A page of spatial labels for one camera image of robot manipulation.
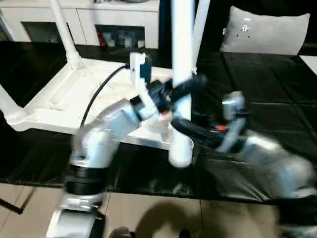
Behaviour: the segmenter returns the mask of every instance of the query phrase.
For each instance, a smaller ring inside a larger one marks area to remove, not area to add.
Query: black plastic sheet
[[[82,57],[129,61],[127,49],[108,51],[93,46],[76,47]],[[21,106],[26,105],[65,64],[63,46],[58,44],[1,42],[0,49],[7,52],[1,65],[0,83]],[[155,50],[147,52],[155,66],[171,67],[171,59]],[[317,76],[299,57],[208,53],[199,59],[197,66],[198,72],[204,73],[209,81],[207,88],[193,97],[194,111],[221,118],[223,95],[242,90],[250,112],[248,127],[278,139],[286,148],[307,157],[315,165],[317,103],[312,91]],[[16,132],[1,117],[0,136],[0,182],[62,186],[71,152],[71,135],[36,129]],[[233,186],[234,193],[230,194],[221,187],[225,174],[232,178],[234,174],[230,171],[234,168],[249,170],[248,165],[241,165],[235,158],[218,155],[199,144],[195,144],[194,154],[193,165],[180,170],[168,163],[167,151],[122,143],[107,171],[105,189],[203,199],[270,200],[268,194],[255,187],[239,190]],[[238,173],[235,176],[240,183],[251,179],[239,178]]]

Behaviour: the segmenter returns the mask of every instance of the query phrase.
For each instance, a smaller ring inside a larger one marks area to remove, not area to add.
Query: robotic arm
[[[267,200],[317,194],[316,175],[308,160],[289,153],[276,140],[245,128],[246,112],[241,92],[229,94],[222,101],[222,108],[225,125],[201,115],[198,124],[182,118],[175,118],[171,124],[194,141],[218,153],[231,154],[237,162],[248,165],[249,170],[239,172],[245,180],[250,180],[246,181],[248,184],[235,183],[239,178],[226,179],[224,173],[218,178],[220,190],[225,191],[226,196],[234,196],[233,190],[248,190],[248,186],[259,190]],[[250,198],[254,190],[249,190]]]
[[[138,75],[133,81],[137,97],[107,107],[74,136],[62,203],[52,216],[47,237],[102,237],[105,217],[98,208],[103,200],[106,170],[120,140],[139,128],[142,121],[169,111],[177,100],[201,89],[207,81],[204,76],[194,76],[173,88],[171,80],[164,84],[149,83],[151,71],[146,72],[148,75],[142,76],[145,80],[139,81],[141,75]]]

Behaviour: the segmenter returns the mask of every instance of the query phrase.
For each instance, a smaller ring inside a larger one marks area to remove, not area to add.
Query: white cabinet
[[[92,1],[59,0],[75,44],[100,45],[101,41],[110,41],[111,45],[126,47],[123,40],[130,41],[132,47],[158,48],[159,0]],[[45,38],[47,42],[52,32],[52,37],[57,35],[49,0],[0,0],[0,10],[15,41],[42,42]]]
[[[32,30],[38,28],[39,31],[49,30],[51,26],[36,23],[54,23],[55,17],[50,8],[37,7],[2,7],[2,17],[4,17],[9,32],[14,41],[32,41],[32,35],[28,26],[32,26]],[[64,9],[64,15],[69,26],[71,35],[75,44],[87,44],[84,33],[82,31],[80,20],[76,9]]]
[[[144,31],[145,47],[159,46],[159,13],[151,11],[78,9],[88,45],[99,45],[96,26],[138,26]]]

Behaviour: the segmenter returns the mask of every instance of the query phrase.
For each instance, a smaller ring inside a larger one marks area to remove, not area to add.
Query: white pvc pipe
[[[73,69],[84,67],[84,64],[78,52],[76,51],[73,40],[70,36],[70,32],[68,30],[64,14],[61,11],[58,0],[50,0],[50,4],[51,4],[51,9],[56,18],[56,25],[57,25],[59,35],[61,37],[61,40],[66,50],[67,62],[70,63]]]
[[[23,108],[19,107],[5,89],[0,85],[0,110],[8,124],[20,122],[26,113]]]
[[[202,42],[210,0],[199,0],[193,30],[193,66],[196,68],[200,44]]]
[[[194,2],[192,0],[172,0],[172,64],[173,87],[192,78],[192,34]],[[191,96],[179,100],[175,105],[176,116],[191,119]],[[192,162],[190,138],[173,129],[169,149],[169,162],[184,168]]]

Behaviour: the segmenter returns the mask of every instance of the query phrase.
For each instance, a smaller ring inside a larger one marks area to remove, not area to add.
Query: white pillow
[[[221,51],[296,55],[301,49],[310,14],[256,15],[232,6]]]

